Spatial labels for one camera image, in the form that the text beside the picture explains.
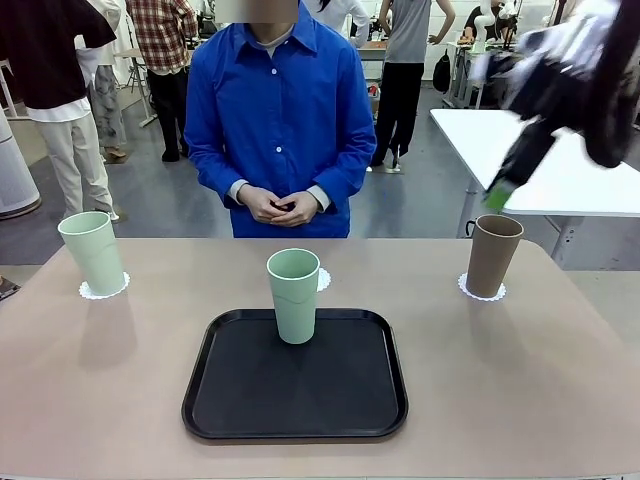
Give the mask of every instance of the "shirt cuff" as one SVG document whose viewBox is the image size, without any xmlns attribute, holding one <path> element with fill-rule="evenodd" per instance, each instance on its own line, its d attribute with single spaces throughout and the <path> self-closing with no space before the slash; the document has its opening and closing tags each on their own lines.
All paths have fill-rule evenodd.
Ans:
<svg viewBox="0 0 640 480">
<path fill-rule="evenodd" d="M 308 188 L 307 192 L 313 195 L 320 204 L 320 213 L 324 213 L 327 208 L 331 206 L 331 199 L 319 185 L 314 185 L 313 187 Z"/>
<path fill-rule="evenodd" d="M 227 192 L 227 196 L 231 197 L 232 199 L 235 200 L 235 202 L 238 205 L 242 205 L 242 203 L 240 203 L 240 201 L 238 200 L 238 192 L 240 191 L 240 189 L 248 184 L 249 182 L 247 182 L 244 179 L 241 180 L 236 180 L 235 182 L 233 182 L 233 185 L 231 185 L 231 188 L 229 189 L 229 191 Z"/>
</svg>

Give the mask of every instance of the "white coaster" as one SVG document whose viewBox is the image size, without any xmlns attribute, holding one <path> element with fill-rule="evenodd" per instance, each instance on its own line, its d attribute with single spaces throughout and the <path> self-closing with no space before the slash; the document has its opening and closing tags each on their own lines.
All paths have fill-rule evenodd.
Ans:
<svg viewBox="0 0 640 480">
<path fill-rule="evenodd" d="M 130 281 L 131 281 L 131 277 L 129 277 L 129 274 L 127 272 L 124 272 L 124 287 L 122 287 L 113 295 L 106 295 L 106 296 L 96 295 L 91 291 L 91 289 L 89 288 L 89 284 L 87 282 L 82 282 L 82 285 L 80 285 L 80 289 L 79 289 L 80 296 L 82 298 L 86 298 L 87 300 L 104 300 L 105 298 L 115 297 L 117 294 L 124 291 L 129 286 Z"/>
<path fill-rule="evenodd" d="M 331 284 L 331 274 L 327 272 L 324 268 L 321 268 L 318 274 L 318 291 L 322 292 L 323 290 L 326 290 L 330 284 Z"/>
<path fill-rule="evenodd" d="M 500 288 L 498 289 L 498 293 L 496 294 L 495 297 L 482 298 L 482 297 L 478 297 L 477 295 L 474 295 L 469 290 L 467 290 L 467 274 L 466 273 L 463 273 L 462 275 L 460 275 L 460 278 L 458 279 L 458 286 L 460 287 L 460 290 L 462 290 L 469 297 L 475 298 L 476 300 L 481 300 L 483 302 L 497 302 L 498 300 L 502 300 L 504 296 L 507 294 L 507 287 L 504 286 L 504 283 L 501 283 Z"/>
</svg>

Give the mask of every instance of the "clasped hands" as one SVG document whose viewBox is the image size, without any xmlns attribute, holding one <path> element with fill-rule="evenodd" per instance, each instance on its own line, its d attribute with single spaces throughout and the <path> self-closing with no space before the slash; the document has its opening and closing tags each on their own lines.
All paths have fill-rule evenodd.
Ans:
<svg viewBox="0 0 640 480">
<path fill-rule="evenodd" d="M 238 191 L 238 201 L 247 206 L 256 222 L 288 228 L 310 223 L 320 207 L 316 197 L 306 191 L 278 198 L 269 190 L 249 184 Z"/>
</svg>

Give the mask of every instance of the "blue shirt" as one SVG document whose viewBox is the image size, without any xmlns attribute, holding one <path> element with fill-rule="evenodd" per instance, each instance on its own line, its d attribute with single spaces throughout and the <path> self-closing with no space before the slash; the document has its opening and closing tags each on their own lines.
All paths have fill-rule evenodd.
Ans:
<svg viewBox="0 0 640 480">
<path fill-rule="evenodd" d="M 349 197 L 376 146 L 358 53 L 302 3 L 273 58 L 233 24 L 196 50 L 185 136 L 198 180 L 231 209 L 234 236 L 347 237 Z M 240 179 L 280 198 L 318 185 L 332 203 L 309 225 L 261 224 L 227 196 Z"/>
</svg>

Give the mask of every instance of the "cup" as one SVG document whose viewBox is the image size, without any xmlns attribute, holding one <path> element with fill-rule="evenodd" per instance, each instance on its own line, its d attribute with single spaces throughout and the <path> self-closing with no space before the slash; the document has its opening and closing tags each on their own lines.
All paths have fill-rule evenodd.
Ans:
<svg viewBox="0 0 640 480">
<path fill-rule="evenodd" d="M 290 248 L 267 261 L 278 334 L 287 343 L 308 342 L 316 327 L 316 294 L 320 260 L 308 251 Z"/>
<path fill-rule="evenodd" d="M 124 287 L 122 262 L 109 215 L 84 212 L 58 225 L 64 243 L 95 295 L 113 295 Z"/>
<path fill-rule="evenodd" d="M 503 215 L 483 215 L 467 223 L 467 236 L 470 236 L 470 225 L 475 228 L 467 290 L 480 298 L 492 298 L 504 280 L 524 227 Z"/>
</svg>

